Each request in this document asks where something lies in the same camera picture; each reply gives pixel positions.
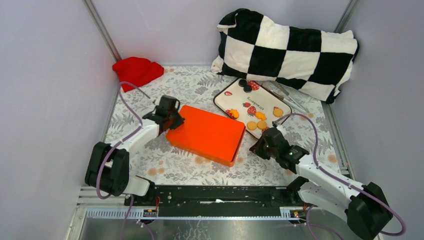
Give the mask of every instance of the red cloth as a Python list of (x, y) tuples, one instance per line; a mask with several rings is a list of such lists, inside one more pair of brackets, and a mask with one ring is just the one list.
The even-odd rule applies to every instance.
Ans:
[[(120, 82), (129, 82), (137, 87), (146, 85), (164, 74), (164, 68), (158, 63), (135, 56), (118, 61), (112, 69), (118, 74)], [(122, 88), (125, 93), (134, 89), (128, 84), (123, 84)]]

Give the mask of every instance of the black and white checkered pillow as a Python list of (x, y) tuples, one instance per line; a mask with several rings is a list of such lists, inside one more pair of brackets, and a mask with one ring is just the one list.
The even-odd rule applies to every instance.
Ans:
[(221, 43), (213, 73), (277, 81), (327, 103), (349, 79), (359, 47), (352, 31), (283, 26), (244, 8), (226, 15), (217, 27)]

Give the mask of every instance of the orange box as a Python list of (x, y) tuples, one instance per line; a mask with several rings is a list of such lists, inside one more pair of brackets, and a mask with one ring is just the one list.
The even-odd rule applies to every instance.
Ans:
[(179, 111), (184, 123), (169, 130), (172, 146), (232, 167), (245, 134), (245, 124), (192, 106)]

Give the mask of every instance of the patterned table surface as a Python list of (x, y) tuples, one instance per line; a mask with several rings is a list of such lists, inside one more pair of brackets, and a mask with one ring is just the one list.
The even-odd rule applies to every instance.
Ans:
[[(162, 95), (176, 97), (181, 106), (224, 114), (213, 103), (213, 97), (228, 86), (234, 78), (210, 72), (209, 66), (166, 67), (165, 74), (141, 87), (152, 99)], [(264, 86), (280, 93), (270, 82)], [(331, 169), (340, 172), (330, 136), (329, 124), (325, 119), (321, 102), (294, 89), (286, 88), (290, 96), (304, 105), (318, 129), (317, 159)], [(140, 116), (151, 111), (153, 100), (139, 91), (132, 90), (123, 97)], [(290, 116), (283, 124), (287, 131), (284, 136), (290, 144), (299, 145), (312, 152), (315, 137), (312, 126), (300, 116)], [(118, 98), (114, 108), (106, 142), (126, 136), (137, 126), (137, 119)], [(233, 167), (221, 165), (203, 157), (173, 147), (165, 138), (166, 134), (148, 142), (130, 160), (130, 169), (160, 185), (241, 185), (241, 186), (286, 186), (296, 178), (289, 170), (281, 168), (274, 159), (265, 160), (252, 154), (248, 149), (256, 140), (245, 134)]]

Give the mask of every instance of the lavender wall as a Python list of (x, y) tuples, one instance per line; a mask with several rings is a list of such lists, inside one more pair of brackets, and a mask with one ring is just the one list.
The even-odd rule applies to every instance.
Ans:
[(379, 184), (406, 221), (406, 235), (385, 240), (423, 239), (423, 9), (421, 0), (359, 3), (346, 30), (361, 49), (333, 105), (356, 178)]
[(115, 91), (80, 0), (0, 1), (0, 238), (63, 239)]
[(210, 64), (218, 56), (217, 24), (247, 8), (274, 22), (332, 32), (349, 0), (94, 0), (123, 58), (161, 64)]

